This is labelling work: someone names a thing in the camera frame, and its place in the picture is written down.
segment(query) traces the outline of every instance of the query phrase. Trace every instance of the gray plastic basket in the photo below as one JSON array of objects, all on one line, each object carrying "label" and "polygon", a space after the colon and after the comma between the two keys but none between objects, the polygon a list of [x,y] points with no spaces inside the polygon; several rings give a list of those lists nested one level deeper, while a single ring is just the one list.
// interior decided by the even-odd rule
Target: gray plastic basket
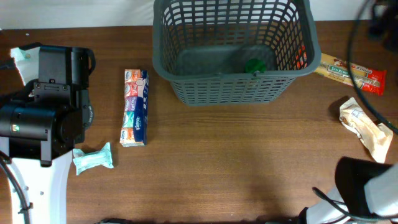
[{"label": "gray plastic basket", "polygon": [[[267,103],[320,64],[308,0],[155,0],[156,72],[188,105]],[[264,73],[244,73],[261,59]]]}]

